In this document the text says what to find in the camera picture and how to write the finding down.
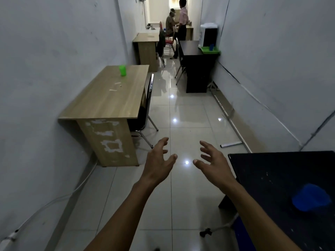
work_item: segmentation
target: left hand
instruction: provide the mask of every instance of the left hand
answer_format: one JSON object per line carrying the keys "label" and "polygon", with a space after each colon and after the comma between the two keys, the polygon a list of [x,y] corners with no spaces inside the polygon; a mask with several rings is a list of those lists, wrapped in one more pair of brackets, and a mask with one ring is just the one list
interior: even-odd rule
{"label": "left hand", "polygon": [[178,156],[173,154],[168,160],[164,160],[163,154],[168,150],[163,150],[163,147],[168,144],[168,137],[164,137],[158,141],[155,147],[148,152],[144,170],[140,181],[144,181],[155,188],[158,184],[164,181],[168,176]]}

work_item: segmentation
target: blue cup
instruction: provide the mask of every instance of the blue cup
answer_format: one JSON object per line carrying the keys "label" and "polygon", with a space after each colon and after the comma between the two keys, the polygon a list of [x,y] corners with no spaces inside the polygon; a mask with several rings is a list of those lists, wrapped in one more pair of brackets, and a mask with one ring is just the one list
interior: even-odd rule
{"label": "blue cup", "polygon": [[311,183],[304,185],[298,194],[292,197],[293,205],[300,211],[310,211],[331,202],[325,190]]}

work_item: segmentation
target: green tray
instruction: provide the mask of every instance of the green tray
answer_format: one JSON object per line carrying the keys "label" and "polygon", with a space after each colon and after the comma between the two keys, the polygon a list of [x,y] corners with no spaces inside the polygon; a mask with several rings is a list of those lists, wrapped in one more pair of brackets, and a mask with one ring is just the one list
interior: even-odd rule
{"label": "green tray", "polygon": [[221,54],[221,51],[215,46],[212,51],[209,50],[209,46],[199,47],[203,54]]}

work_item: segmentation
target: forearm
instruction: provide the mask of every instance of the forearm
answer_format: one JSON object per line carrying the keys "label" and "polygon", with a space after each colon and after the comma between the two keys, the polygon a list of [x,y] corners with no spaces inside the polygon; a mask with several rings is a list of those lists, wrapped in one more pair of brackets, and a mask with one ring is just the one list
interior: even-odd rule
{"label": "forearm", "polygon": [[139,180],[130,194],[102,228],[85,251],[124,251],[129,250],[140,221],[145,203],[154,186]]}
{"label": "forearm", "polygon": [[239,183],[221,189],[235,205],[257,251],[301,249],[271,220]]}

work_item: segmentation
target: hand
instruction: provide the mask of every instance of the hand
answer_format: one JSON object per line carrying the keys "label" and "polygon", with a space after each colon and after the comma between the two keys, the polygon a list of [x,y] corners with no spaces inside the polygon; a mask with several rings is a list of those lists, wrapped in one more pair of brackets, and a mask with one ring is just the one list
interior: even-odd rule
{"label": "hand", "polygon": [[198,159],[193,160],[193,164],[203,172],[211,183],[225,193],[231,185],[237,183],[227,159],[222,152],[218,151],[210,143],[200,141],[200,144],[203,146],[200,150],[209,155],[202,154],[201,157],[208,161],[210,165]]}
{"label": "hand", "polygon": [[168,176],[178,156],[173,154],[168,160],[164,160],[163,154],[168,150],[163,150],[163,147],[168,144],[168,137],[164,137],[158,141],[155,147],[148,152],[144,170],[140,181],[144,181],[155,188],[158,184],[164,181]]}

